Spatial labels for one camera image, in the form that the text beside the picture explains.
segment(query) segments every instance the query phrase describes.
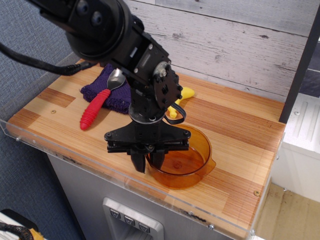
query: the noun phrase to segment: wooden tabletop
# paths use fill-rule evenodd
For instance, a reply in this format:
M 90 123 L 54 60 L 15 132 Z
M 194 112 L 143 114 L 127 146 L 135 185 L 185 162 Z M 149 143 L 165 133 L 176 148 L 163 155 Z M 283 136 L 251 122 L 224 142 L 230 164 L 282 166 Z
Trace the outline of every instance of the wooden tabletop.
M 184 123 L 208 137 L 216 167 L 197 185 L 172 190 L 156 182 L 148 167 L 145 174 L 135 171 L 126 153 L 107 152 L 104 134 L 129 124 L 128 115 L 102 109 L 89 129 L 80 129 L 80 118 L 89 104 L 80 89 L 101 71 L 94 66 L 59 77 L 8 121 L 8 130 L 46 152 L 148 194 L 195 221 L 245 238 L 262 199 L 254 192 L 263 192 L 284 133 L 285 124 L 278 122 L 284 104 L 179 74 L 179 83 L 195 91 L 194 97 L 180 103 L 187 112 Z

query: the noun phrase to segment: purple towel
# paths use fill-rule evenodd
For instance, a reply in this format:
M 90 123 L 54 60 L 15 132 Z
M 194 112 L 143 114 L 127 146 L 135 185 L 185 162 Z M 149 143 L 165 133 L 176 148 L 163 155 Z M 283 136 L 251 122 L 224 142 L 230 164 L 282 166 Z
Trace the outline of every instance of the purple towel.
M 107 89 L 107 80 L 114 69 L 115 68 L 111 64 L 107 64 L 93 83 L 84 86 L 80 90 L 86 101 L 90 103 L 98 93 Z M 127 114 L 130 103 L 130 86 L 127 81 L 125 81 L 122 86 L 111 90 L 109 98 L 103 103 L 102 107 L 122 114 Z

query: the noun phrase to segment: wood plank wall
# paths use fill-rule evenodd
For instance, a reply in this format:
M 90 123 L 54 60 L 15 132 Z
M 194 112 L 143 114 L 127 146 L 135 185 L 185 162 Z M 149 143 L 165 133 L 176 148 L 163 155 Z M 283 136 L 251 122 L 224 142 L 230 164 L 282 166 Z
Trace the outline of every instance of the wood plank wall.
M 176 72 L 285 102 L 320 0 L 124 0 Z

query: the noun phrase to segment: orange bowl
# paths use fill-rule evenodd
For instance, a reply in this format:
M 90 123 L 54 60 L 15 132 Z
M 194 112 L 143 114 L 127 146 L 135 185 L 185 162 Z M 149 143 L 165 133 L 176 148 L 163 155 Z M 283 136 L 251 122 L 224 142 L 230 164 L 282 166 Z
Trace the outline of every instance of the orange bowl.
M 186 189 L 201 181 L 216 166 L 211 158 L 212 149 L 208 138 L 198 129 L 179 125 L 191 132 L 189 149 L 170 151 L 165 155 L 160 169 L 150 161 L 150 174 L 162 185 L 170 189 Z

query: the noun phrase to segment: spoon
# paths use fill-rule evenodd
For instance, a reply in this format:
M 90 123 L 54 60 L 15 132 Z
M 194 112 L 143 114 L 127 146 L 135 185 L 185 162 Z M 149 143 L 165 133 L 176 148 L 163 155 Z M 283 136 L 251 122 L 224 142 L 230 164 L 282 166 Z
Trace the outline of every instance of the spoon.
M 111 94 L 111 90 L 119 88 L 126 80 L 126 77 L 122 74 L 122 71 L 118 68 L 112 71 L 108 80 L 107 88 L 97 94 L 97 96 L 90 102 L 89 106 L 84 110 L 81 120 L 80 128 L 86 130 L 96 119 L 102 105 L 108 99 Z

